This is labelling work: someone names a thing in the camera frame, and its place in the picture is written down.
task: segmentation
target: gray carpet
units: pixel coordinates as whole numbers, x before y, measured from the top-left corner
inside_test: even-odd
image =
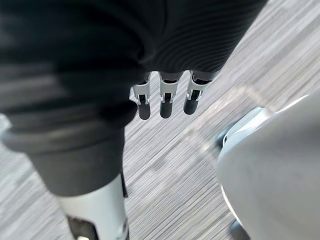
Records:
[[[201,99],[183,113],[189,75],[171,118],[160,118],[151,78],[151,118],[126,128],[124,174],[132,240],[229,240],[233,217],[216,179],[216,135],[256,106],[276,111],[320,79],[320,1],[270,0]],[[1,129],[8,125],[5,118]],[[0,239],[71,240],[54,198],[23,154],[0,146]]]

